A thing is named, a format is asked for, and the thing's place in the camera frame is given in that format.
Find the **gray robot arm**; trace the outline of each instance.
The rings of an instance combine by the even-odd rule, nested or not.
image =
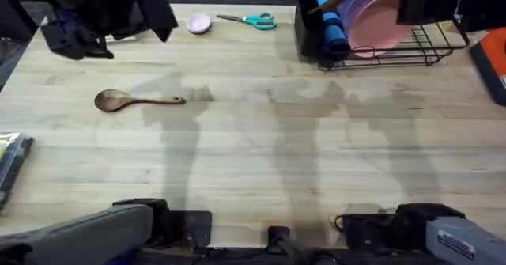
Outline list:
[[[117,255],[143,245],[153,227],[147,205],[118,205],[26,233],[0,237],[4,248],[23,244],[24,264],[104,265]]]

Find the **orange object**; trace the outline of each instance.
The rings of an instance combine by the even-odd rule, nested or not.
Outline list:
[[[480,44],[497,76],[506,76],[506,28],[491,31]]]
[[[470,53],[490,96],[506,106],[506,28],[491,31]]]

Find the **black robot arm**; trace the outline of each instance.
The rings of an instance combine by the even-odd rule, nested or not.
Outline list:
[[[49,48],[71,59],[114,55],[105,36],[115,40],[152,29],[165,42],[177,21],[168,0],[19,0],[47,2],[52,11],[41,27]]]

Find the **scissors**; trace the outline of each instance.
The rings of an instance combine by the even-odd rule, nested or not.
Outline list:
[[[260,16],[227,16],[227,15],[217,15],[221,19],[230,20],[230,21],[238,21],[246,24],[253,25],[255,28],[259,30],[270,30],[276,28],[276,22],[270,13],[262,13]]]

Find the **small pink object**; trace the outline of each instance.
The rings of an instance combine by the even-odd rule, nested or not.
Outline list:
[[[194,34],[203,34],[211,27],[211,18],[203,13],[191,16],[187,21],[188,31]]]
[[[352,51],[396,47],[411,31],[411,25],[397,25],[399,0],[373,0],[359,12],[351,28],[348,41]],[[382,55],[385,51],[356,52],[360,57]]]

